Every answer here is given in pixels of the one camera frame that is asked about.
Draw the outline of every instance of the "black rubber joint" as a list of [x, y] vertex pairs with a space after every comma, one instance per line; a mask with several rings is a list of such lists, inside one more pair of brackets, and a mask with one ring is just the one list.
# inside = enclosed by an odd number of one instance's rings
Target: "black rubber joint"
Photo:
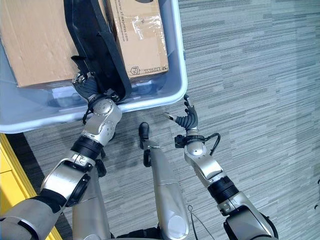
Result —
[[149, 124], [147, 122], [142, 122], [139, 126], [139, 138], [140, 138], [140, 148], [144, 149], [143, 142], [149, 139]]
[[103, 146], [91, 138], [80, 136], [73, 144], [71, 150], [84, 155], [92, 160], [96, 160], [101, 153]]
[[229, 177], [225, 176], [208, 187], [214, 200], [220, 204], [239, 192]]

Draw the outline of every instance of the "robotic hand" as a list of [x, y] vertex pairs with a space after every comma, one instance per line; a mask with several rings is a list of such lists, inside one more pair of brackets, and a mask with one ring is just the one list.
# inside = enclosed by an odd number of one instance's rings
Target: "robotic hand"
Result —
[[[209, 137], [199, 134], [198, 116], [190, 97], [184, 96], [187, 116], [164, 115], [185, 128], [186, 136], [174, 138], [176, 148], [184, 148], [184, 159], [191, 165], [202, 184], [217, 202], [223, 216], [228, 216], [223, 227], [230, 240], [277, 240], [278, 233], [268, 217], [260, 213], [246, 195], [239, 191], [223, 171], [212, 154], [220, 141], [220, 135]], [[217, 140], [208, 152], [205, 142], [213, 137]]]

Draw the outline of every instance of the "gray carpet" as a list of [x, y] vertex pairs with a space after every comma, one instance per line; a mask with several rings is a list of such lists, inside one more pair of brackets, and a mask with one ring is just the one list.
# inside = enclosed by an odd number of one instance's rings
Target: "gray carpet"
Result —
[[[282, 240], [320, 239], [320, 1], [179, 1], [188, 93], [205, 136], [219, 132], [215, 159], [254, 205], [270, 216]], [[137, 130], [151, 126], [180, 182], [185, 203], [216, 240], [228, 239], [214, 200], [174, 148], [184, 131], [161, 116], [184, 113], [183, 101], [125, 113], [105, 147], [100, 180], [114, 235], [157, 224], [152, 170], [142, 164]], [[70, 149], [80, 121], [26, 132], [37, 163], [25, 166], [38, 190]], [[58, 228], [72, 239], [71, 210]], [[199, 239], [211, 239], [196, 220]], [[194, 239], [190, 231], [189, 240]]]

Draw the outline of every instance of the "plastic storage bin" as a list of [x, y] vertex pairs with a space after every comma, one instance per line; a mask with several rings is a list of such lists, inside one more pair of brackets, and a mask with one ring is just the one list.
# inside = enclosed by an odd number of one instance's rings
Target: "plastic storage bin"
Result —
[[[187, 90], [187, 72], [178, 0], [159, 0], [169, 72], [132, 85], [120, 108], [130, 112], [173, 104]], [[87, 104], [72, 86], [50, 90], [19, 88], [3, 46], [0, 48], [0, 132], [21, 133], [83, 117]]]

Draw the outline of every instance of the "yellow box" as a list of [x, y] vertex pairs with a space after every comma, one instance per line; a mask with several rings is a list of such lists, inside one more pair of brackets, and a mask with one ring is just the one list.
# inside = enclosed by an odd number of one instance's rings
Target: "yellow box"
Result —
[[[0, 215], [36, 192], [18, 161], [7, 137], [0, 133]], [[46, 240], [62, 240], [53, 227]]]

